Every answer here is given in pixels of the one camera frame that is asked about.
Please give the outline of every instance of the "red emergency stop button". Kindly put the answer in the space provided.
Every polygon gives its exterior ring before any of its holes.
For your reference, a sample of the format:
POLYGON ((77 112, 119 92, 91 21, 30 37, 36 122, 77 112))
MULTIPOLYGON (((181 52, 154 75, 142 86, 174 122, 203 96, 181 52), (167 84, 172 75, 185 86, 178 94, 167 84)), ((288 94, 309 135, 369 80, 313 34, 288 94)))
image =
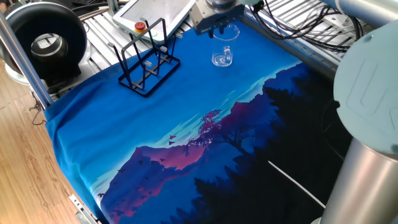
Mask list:
POLYGON ((141 33, 146 28, 145 23, 143 22, 137 22, 136 25, 134 25, 134 27, 136 28, 136 32, 138 33, 141 33))

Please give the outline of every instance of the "clear glass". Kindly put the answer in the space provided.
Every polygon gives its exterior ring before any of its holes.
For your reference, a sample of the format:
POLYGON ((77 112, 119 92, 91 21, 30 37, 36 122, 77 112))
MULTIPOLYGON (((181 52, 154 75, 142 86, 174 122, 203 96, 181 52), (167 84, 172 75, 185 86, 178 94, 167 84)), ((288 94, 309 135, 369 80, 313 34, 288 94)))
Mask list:
POLYGON ((239 29, 233 24, 224 28, 224 34, 220 34, 219 30, 214 31, 213 55, 211 56, 214 65, 228 67, 232 64, 233 49, 238 36, 239 29))

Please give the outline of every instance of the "black round device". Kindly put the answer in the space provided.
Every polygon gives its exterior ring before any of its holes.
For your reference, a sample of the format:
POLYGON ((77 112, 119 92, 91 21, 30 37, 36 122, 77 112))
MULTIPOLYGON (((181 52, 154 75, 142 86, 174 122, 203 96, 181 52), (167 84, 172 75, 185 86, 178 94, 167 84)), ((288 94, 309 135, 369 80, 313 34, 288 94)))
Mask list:
MULTIPOLYGON (((48 84, 80 74, 87 36, 83 24, 67 7, 54 2, 22 6, 7 17, 39 77, 48 84)), ((0 43, 0 56, 16 72, 19 69, 0 43)))

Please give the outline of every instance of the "purple mountain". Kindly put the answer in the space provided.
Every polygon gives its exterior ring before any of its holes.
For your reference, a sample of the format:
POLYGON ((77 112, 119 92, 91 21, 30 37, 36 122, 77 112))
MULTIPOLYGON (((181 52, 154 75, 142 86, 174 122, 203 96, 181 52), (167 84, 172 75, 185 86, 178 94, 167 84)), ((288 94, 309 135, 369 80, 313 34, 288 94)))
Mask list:
MULTIPOLYGON (((307 74, 307 66, 304 64, 280 71, 277 78, 265 82, 262 93, 250 102, 236 102, 229 115, 217 121, 214 116, 209 119, 210 127, 217 128, 207 131, 204 137, 199 136, 198 139, 202 137, 201 143, 207 142, 210 145, 220 142, 230 144, 243 154, 247 154, 242 145, 242 140, 246 137, 253 136, 256 145, 265 144, 266 139, 272 136, 269 121, 276 117, 274 110, 277 109, 271 105, 272 100, 265 93, 265 87, 297 93, 299 90, 292 77, 303 77, 303 73, 307 74)), ((209 159, 217 158, 220 160, 217 162, 224 164, 222 157, 212 156, 217 153, 193 144, 170 148, 138 147, 111 181, 103 195, 101 209, 111 223, 118 223, 121 215, 131 217, 148 198, 158 196, 166 181, 188 175, 209 159)))
POLYGON ((133 216, 148 198, 159 194, 166 181, 187 175, 205 162, 204 150, 203 146, 138 147, 103 195, 101 209, 106 218, 118 223, 121 215, 133 216))

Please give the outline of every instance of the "black wire rack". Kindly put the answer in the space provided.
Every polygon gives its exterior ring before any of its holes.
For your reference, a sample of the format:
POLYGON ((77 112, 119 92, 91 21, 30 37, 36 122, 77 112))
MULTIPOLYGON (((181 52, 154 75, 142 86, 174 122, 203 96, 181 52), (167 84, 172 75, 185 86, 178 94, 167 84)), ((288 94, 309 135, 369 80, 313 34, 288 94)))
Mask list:
POLYGON ((180 59, 174 57, 174 48, 177 39, 182 38, 182 34, 174 35, 174 41, 172 44, 172 49, 170 54, 169 43, 167 42, 165 20, 163 18, 160 18, 152 25, 149 25, 146 19, 141 18, 141 21, 145 22, 147 29, 144 32, 140 33, 137 37, 134 37, 131 33, 129 33, 131 42, 122 48, 121 50, 122 58, 120 57, 119 52, 114 44, 108 43, 108 45, 114 49, 116 56, 119 60, 120 66, 122 67, 123 70, 123 74, 118 78, 119 84, 125 86, 126 88, 132 91, 135 91, 141 96, 148 97, 180 66, 180 59), (159 23, 162 23, 164 43, 163 45, 156 46, 150 30, 153 29, 159 23), (148 52, 146 52, 144 55, 142 54, 140 55, 136 42, 147 33, 149 34, 153 48, 150 49, 148 52), (134 46, 138 61, 132 67, 129 68, 127 65, 125 52, 131 46, 134 46), (154 65, 152 62, 149 61, 149 58, 153 55, 155 55, 156 58, 156 64, 154 65), (171 68, 166 70, 166 72, 161 73, 160 67, 162 65, 165 65, 166 63, 171 65, 171 68), (142 68, 142 77, 138 81, 134 82, 133 79, 134 78, 138 79, 138 77, 132 77, 132 73, 139 67, 142 68), (148 87, 146 86, 146 80, 151 75, 157 76, 157 78, 155 79, 155 82, 151 83, 150 87, 148 87))

